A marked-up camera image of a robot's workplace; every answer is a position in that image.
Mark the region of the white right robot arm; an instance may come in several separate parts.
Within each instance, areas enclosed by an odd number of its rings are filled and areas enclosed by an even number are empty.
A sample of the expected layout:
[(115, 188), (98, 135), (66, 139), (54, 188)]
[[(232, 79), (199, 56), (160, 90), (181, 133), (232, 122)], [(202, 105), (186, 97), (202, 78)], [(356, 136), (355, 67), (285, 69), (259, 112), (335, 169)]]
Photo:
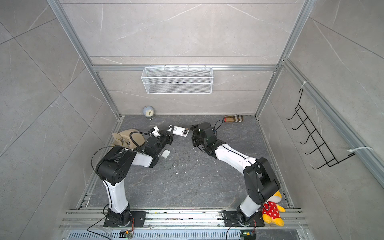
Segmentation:
[(280, 182), (267, 159), (252, 158), (234, 150), (217, 138), (216, 129), (210, 123), (192, 125), (190, 130), (194, 147), (202, 147), (203, 152), (227, 163), (244, 176), (247, 196), (237, 209), (242, 222), (255, 215), (280, 190)]

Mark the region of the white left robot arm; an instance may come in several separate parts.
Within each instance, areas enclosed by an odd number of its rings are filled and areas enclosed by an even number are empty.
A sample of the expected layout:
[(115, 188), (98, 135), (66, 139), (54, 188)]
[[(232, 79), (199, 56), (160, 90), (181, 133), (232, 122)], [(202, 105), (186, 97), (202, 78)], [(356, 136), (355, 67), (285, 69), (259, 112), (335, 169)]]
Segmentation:
[(166, 145), (171, 145), (175, 126), (166, 130), (152, 128), (148, 133), (135, 129), (114, 133), (112, 149), (99, 161), (96, 173), (104, 182), (109, 210), (122, 214), (129, 209), (124, 181), (132, 165), (153, 168)]

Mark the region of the white remote control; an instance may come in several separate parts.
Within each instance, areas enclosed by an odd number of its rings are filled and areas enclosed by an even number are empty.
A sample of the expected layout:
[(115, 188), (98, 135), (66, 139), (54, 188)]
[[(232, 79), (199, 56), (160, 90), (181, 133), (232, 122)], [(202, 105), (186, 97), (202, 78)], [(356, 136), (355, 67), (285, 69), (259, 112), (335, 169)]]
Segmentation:
[(187, 137), (189, 134), (189, 129), (178, 127), (178, 126), (170, 126), (168, 129), (168, 132), (172, 133), (173, 135), (181, 136), (181, 137)]

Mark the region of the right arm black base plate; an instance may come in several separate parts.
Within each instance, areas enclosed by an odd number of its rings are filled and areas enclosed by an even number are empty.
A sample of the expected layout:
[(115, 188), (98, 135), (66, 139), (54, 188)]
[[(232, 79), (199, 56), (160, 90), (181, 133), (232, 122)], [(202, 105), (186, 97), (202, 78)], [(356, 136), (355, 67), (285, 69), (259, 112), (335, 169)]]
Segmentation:
[(241, 211), (221, 211), (222, 218), (226, 227), (264, 227), (265, 222), (261, 212), (254, 213), (251, 217), (246, 217)]

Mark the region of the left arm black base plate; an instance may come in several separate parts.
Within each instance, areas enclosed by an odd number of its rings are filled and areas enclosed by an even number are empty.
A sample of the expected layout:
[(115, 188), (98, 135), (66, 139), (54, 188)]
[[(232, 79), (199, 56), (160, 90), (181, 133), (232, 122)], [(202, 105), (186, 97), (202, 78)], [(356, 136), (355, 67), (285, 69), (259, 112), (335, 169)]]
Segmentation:
[(134, 228), (142, 228), (144, 226), (146, 214), (147, 212), (145, 211), (125, 211), (121, 214), (109, 211), (103, 226), (112, 228), (128, 228), (133, 226)]

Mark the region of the white remote battery cover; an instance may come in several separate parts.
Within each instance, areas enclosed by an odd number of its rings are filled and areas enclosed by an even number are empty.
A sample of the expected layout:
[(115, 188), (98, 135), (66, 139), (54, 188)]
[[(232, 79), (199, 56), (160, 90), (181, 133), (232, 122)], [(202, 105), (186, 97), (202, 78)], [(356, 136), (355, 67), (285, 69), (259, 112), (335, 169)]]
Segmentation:
[(169, 150), (164, 150), (163, 152), (162, 152), (162, 154), (161, 154), (161, 156), (163, 157), (163, 158), (167, 158), (169, 155), (170, 155), (170, 151)]

